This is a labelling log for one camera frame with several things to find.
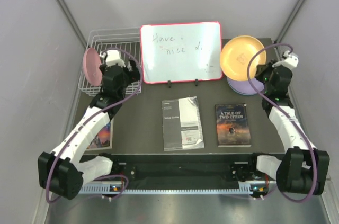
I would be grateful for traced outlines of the blue sunset cover book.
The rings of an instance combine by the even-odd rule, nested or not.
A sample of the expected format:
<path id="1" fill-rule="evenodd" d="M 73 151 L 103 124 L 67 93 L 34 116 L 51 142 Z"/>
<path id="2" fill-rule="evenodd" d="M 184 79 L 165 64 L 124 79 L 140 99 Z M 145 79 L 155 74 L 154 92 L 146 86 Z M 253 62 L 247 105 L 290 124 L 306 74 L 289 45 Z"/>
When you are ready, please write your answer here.
<path id="1" fill-rule="evenodd" d="M 94 151 L 94 150 L 106 150 L 112 148 L 112 140 L 113 140 L 113 122 L 105 125 L 94 137 L 86 151 Z"/>

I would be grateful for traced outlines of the red framed whiteboard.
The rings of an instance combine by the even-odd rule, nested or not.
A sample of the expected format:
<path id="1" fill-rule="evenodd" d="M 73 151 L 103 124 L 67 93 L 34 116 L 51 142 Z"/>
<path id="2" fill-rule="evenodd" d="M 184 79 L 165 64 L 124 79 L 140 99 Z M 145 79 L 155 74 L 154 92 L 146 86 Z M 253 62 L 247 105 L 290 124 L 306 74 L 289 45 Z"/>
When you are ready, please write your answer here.
<path id="1" fill-rule="evenodd" d="M 218 21 L 144 24 L 140 27 L 146 84 L 219 80 L 221 24 Z"/>

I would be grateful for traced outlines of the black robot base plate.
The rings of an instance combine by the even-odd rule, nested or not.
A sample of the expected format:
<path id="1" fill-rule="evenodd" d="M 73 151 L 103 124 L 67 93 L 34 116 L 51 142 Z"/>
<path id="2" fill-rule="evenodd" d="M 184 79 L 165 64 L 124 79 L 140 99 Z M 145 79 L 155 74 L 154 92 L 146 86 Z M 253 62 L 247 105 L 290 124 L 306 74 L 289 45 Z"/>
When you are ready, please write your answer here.
<path id="1" fill-rule="evenodd" d="M 129 189 L 209 190 L 236 189 L 240 182 L 272 184 L 255 172 L 252 154 L 148 154 L 103 153 L 113 161 L 112 174 L 129 179 Z"/>

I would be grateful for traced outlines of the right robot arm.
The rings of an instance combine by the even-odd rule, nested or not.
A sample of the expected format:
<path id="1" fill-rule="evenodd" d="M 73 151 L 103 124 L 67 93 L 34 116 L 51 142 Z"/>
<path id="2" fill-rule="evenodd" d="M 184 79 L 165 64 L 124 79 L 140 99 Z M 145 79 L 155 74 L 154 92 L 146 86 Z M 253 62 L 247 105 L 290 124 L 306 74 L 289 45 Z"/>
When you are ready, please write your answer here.
<path id="1" fill-rule="evenodd" d="M 282 193 L 321 195 L 329 154 L 318 150 L 309 141 L 295 116 L 288 94 L 291 69 L 274 63 L 258 65 L 255 78 L 264 85 L 262 108 L 275 126 L 286 153 L 281 160 L 270 155 L 259 155 L 257 161 L 247 166 L 247 173 L 255 180 L 268 174 L 276 180 Z"/>

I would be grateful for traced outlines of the pink plate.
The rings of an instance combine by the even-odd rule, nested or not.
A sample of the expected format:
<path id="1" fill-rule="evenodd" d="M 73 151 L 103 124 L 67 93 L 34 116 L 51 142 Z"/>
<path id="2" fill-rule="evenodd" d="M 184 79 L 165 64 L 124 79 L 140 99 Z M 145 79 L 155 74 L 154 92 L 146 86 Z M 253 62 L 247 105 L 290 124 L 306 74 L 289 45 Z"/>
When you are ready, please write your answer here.
<path id="1" fill-rule="evenodd" d="M 99 87 L 102 80 L 100 56 L 94 48 L 88 48 L 83 55 L 82 68 L 86 80 L 94 87 Z"/>

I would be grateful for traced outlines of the Tale of Two Cities book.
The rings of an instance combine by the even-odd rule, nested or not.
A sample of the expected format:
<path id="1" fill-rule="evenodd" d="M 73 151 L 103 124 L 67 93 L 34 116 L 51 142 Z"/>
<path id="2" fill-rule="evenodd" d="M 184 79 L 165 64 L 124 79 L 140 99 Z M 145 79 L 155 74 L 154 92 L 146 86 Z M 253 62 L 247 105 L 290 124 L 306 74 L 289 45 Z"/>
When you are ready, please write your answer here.
<path id="1" fill-rule="evenodd" d="M 246 107 L 245 103 L 215 105 L 218 147 L 252 145 Z"/>

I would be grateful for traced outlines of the yellow plate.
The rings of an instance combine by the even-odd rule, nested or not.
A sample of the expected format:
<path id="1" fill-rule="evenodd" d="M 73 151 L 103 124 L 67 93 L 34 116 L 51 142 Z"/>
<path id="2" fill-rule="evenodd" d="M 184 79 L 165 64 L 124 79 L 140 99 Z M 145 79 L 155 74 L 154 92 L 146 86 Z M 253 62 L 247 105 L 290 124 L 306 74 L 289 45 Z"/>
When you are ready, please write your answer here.
<path id="1" fill-rule="evenodd" d="M 222 72 L 235 81 L 246 81 L 247 67 L 252 57 L 264 49 L 255 37 L 242 35 L 228 41 L 220 54 Z"/>

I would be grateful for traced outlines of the black white setup guide booklet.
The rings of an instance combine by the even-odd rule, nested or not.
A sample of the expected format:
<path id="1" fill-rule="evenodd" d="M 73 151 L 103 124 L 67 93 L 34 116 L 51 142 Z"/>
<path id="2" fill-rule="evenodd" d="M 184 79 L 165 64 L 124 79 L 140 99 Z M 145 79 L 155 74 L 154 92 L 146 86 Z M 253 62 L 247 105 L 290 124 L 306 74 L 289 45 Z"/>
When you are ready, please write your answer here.
<path id="1" fill-rule="evenodd" d="M 196 96 L 162 101 L 162 120 L 165 151 L 204 148 Z"/>

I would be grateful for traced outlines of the purple plate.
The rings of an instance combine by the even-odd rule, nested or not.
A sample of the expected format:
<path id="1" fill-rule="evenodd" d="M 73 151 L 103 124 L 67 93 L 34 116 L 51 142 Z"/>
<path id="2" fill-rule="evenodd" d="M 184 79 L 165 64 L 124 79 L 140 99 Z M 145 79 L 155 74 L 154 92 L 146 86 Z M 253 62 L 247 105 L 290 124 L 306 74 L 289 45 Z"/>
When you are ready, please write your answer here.
<path id="1" fill-rule="evenodd" d="M 259 82 L 257 79 L 253 78 L 250 81 L 236 81 L 230 78 L 227 78 L 227 82 L 229 84 L 229 86 L 236 91 L 242 92 L 242 93 L 254 93 L 256 92 L 250 82 L 252 82 L 252 84 L 255 86 L 255 88 L 259 91 L 263 91 L 264 90 L 264 84 Z"/>

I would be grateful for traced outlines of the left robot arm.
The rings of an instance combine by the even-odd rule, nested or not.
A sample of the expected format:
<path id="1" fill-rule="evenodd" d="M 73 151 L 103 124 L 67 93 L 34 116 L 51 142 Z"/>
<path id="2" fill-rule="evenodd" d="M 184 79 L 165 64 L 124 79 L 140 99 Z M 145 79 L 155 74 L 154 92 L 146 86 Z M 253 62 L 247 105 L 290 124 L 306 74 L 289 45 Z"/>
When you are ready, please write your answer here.
<path id="1" fill-rule="evenodd" d="M 101 178 L 116 179 L 120 167 L 104 155 L 82 162 L 81 158 L 97 133 L 110 123 L 124 102 L 137 94 L 126 96 L 126 89 L 134 82 L 141 83 L 139 62 L 129 59 L 129 66 L 114 60 L 100 66 L 103 74 L 101 90 L 92 99 L 84 116 L 59 146 L 38 157 L 39 184 L 46 191 L 48 203 L 53 201 L 49 194 L 73 199 L 83 185 Z"/>

